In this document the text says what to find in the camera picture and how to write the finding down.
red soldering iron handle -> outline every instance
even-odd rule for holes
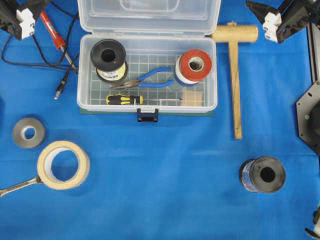
[[[57,49],[61,49],[61,47],[66,46],[66,42],[64,39],[59,35],[59,33],[56,31],[55,27],[51,23],[48,15],[46,14],[45,10],[43,10],[40,14],[40,18],[45,26],[45,28],[48,30],[49,34],[51,35],[53,39],[53,43]]]

power cord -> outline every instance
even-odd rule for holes
[[[72,64],[75,63],[76,59],[79,57],[79,53],[77,54],[77,56],[75,56],[75,58],[72,60],[70,66],[72,66]],[[60,94],[63,93],[64,89],[65,89],[65,86],[67,84],[67,81],[68,81],[68,77],[69,77],[69,73],[70,73],[70,70],[66,71],[62,80],[60,81],[60,84],[58,85],[58,87],[56,88],[55,90],[55,96],[54,96],[54,99],[57,100],[60,96]]]
[[[66,55],[66,52],[67,52],[67,49],[68,49],[68,45],[69,45],[69,40],[70,40],[70,36],[71,36],[71,32],[72,32],[72,29],[74,27],[74,24],[76,22],[76,20],[79,20],[79,12],[77,12],[75,15],[72,15],[71,13],[69,13],[68,11],[62,9],[61,7],[59,7],[56,3],[54,3],[52,0],[50,1],[50,3],[55,7],[57,8],[58,10],[60,10],[61,12],[63,12],[64,14],[70,16],[72,18],[72,22],[69,26],[69,29],[68,29],[68,32],[67,32],[67,36],[66,36],[66,41],[65,41],[65,47],[64,47],[64,50],[63,50],[63,53],[62,53],[62,56],[60,57],[59,61],[56,62],[56,63],[50,63],[41,47],[40,47],[40,44],[36,38],[35,35],[32,35],[32,38],[33,38],[33,41],[40,53],[40,56],[42,58],[42,60],[45,62],[45,64],[42,64],[42,63],[28,63],[28,62],[14,62],[14,61],[9,61],[5,58],[5,52],[7,50],[7,47],[12,39],[12,35],[9,36],[9,38],[7,39],[7,41],[5,42],[4,46],[3,46],[3,49],[1,51],[1,59],[7,63],[7,64],[10,64],[10,65],[15,65],[15,66],[25,66],[25,67],[36,67],[36,68],[45,68],[45,69],[55,69],[55,70],[65,70],[65,74],[63,76],[63,79],[60,81],[60,84],[58,85],[58,87],[56,88],[56,93],[55,93],[55,97],[54,99],[57,100],[60,96],[60,94],[62,94],[62,92],[64,91],[64,88],[67,84],[67,81],[68,81],[68,77],[69,77],[69,74],[70,72],[76,72],[76,74],[78,74],[78,69],[73,69],[72,68],[72,65],[76,62],[77,58],[79,57],[79,53],[73,58],[71,64],[69,65],[69,67],[67,66],[63,66],[61,65],[61,63],[63,62],[64,58],[65,58],[65,55]]]

blue fabric surface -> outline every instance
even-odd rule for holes
[[[77,11],[75,0],[56,3]],[[71,18],[50,4],[47,13],[66,36]],[[81,115],[74,73],[54,101],[63,71],[0,62],[0,187],[34,177],[40,152],[53,141],[75,142],[91,160],[87,181],[78,188],[34,185],[1,198],[0,238],[309,239],[304,228],[313,228],[312,213],[320,201],[319,162],[297,136],[295,109],[311,85],[306,32],[281,45],[267,41],[244,0],[222,0],[219,24],[232,20],[257,24],[260,31],[257,43],[239,47],[243,139],[237,141],[226,44],[217,45],[213,116],[161,115],[157,124],[137,123],[135,114]],[[72,56],[85,34],[77,21],[68,50]],[[46,56],[57,61],[61,53],[41,21],[36,36]],[[0,32],[0,46],[7,37]],[[31,38],[13,40],[6,57],[41,61]],[[47,130],[44,143],[31,150],[12,139],[14,125],[26,116],[38,118]],[[285,186],[275,194],[247,192],[238,179],[239,167],[266,155],[283,163]]]

toolbox latch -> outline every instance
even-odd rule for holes
[[[158,115],[159,115],[158,109],[155,109],[154,112],[141,112],[141,108],[138,108],[137,113],[138,113],[139,123],[146,123],[146,122],[157,123],[158,122]]]

screwdriver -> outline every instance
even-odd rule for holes
[[[144,99],[143,96],[125,96],[125,95],[108,95],[106,97],[106,103],[108,105],[128,105],[128,104],[143,104],[144,101],[181,101],[181,98],[177,99]]]
[[[53,43],[56,47],[56,49],[60,49],[62,52],[65,51],[66,42],[65,40],[59,35],[59,33],[56,31],[55,27],[51,23],[48,15],[46,14],[45,10],[43,10],[40,14],[40,18],[45,26],[45,28],[48,30],[49,34],[51,35],[53,39]],[[65,53],[65,58],[67,61],[72,64],[72,59],[69,56],[69,54]],[[77,67],[75,64],[72,64],[71,67],[77,72]]]

